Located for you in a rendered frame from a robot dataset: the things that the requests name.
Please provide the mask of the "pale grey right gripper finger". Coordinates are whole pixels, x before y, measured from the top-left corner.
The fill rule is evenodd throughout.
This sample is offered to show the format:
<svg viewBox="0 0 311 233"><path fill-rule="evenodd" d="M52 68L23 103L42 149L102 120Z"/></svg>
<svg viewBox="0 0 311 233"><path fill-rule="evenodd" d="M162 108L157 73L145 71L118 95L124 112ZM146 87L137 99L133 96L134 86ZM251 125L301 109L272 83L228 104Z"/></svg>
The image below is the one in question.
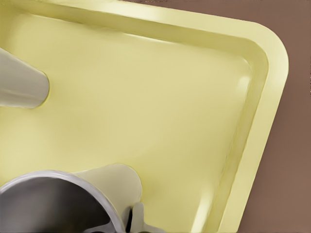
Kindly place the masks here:
<svg viewBox="0 0 311 233"><path fill-rule="evenodd" d="M160 229L144 222L144 204L137 202L132 208L130 233L160 233Z"/></svg>

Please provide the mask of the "white IKEA cup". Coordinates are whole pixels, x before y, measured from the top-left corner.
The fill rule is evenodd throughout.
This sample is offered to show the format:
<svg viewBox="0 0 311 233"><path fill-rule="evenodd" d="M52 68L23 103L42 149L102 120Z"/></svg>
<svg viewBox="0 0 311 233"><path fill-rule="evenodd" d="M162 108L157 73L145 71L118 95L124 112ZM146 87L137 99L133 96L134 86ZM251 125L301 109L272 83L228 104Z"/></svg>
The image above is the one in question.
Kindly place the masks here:
<svg viewBox="0 0 311 233"><path fill-rule="evenodd" d="M124 164L29 172L0 187L0 233L125 233L141 193Z"/></svg>
<svg viewBox="0 0 311 233"><path fill-rule="evenodd" d="M0 48L0 106L35 108L48 96L47 75Z"/></svg>

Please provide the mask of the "pale yellow rectangular tray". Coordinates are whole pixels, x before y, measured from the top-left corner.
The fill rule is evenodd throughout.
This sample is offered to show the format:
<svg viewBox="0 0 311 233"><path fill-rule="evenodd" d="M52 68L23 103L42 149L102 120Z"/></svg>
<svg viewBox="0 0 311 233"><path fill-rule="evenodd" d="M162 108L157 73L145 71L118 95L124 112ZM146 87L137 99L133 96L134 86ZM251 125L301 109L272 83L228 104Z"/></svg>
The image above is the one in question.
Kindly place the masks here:
<svg viewBox="0 0 311 233"><path fill-rule="evenodd" d="M0 184L123 163L148 224L238 230L288 76L273 31L117 0L0 0L0 48L50 83L34 109L0 107Z"/></svg>

